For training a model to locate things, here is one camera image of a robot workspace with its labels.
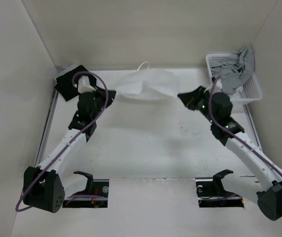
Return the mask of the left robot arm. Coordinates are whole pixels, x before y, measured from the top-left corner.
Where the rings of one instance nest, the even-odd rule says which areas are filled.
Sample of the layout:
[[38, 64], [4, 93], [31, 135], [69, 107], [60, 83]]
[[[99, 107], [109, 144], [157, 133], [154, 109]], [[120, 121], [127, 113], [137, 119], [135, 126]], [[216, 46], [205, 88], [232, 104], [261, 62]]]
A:
[[114, 101], [116, 92], [97, 87], [79, 95], [77, 111], [61, 142], [36, 167], [24, 172], [23, 191], [18, 201], [25, 210], [37, 208], [56, 213], [62, 207], [107, 207], [109, 180], [95, 180], [92, 174], [75, 169], [72, 175], [62, 174], [74, 161], [76, 153], [92, 137], [97, 119]]

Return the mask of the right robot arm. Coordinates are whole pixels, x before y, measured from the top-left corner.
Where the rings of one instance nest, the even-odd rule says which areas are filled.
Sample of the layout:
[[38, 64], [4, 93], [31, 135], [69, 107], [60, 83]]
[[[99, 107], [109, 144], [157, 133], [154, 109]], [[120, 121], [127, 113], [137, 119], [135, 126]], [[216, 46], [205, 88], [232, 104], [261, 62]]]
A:
[[257, 204], [268, 219], [282, 217], [282, 169], [251, 141], [243, 127], [231, 116], [233, 105], [223, 92], [209, 92], [200, 86], [177, 97], [184, 106], [199, 111], [209, 122], [212, 135], [234, 153], [251, 171], [256, 181], [223, 170], [213, 175], [212, 190], [217, 195], [234, 193]]

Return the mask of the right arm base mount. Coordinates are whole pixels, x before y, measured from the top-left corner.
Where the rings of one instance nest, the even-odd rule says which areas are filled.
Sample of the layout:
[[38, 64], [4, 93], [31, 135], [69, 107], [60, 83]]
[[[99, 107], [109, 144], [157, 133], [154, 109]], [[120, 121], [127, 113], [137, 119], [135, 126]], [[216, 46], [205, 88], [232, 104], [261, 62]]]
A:
[[241, 196], [223, 188], [222, 179], [229, 174], [233, 174], [233, 171], [225, 169], [212, 177], [196, 179], [196, 192], [200, 208], [244, 208]]

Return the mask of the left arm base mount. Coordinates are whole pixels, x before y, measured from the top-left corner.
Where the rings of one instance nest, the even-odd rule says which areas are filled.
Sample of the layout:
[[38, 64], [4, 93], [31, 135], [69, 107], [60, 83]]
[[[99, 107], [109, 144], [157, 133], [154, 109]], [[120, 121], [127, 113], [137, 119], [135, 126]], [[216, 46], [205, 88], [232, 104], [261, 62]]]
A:
[[95, 179], [92, 174], [75, 171], [62, 180], [65, 191], [63, 208], [107, 208], [109, 179]]

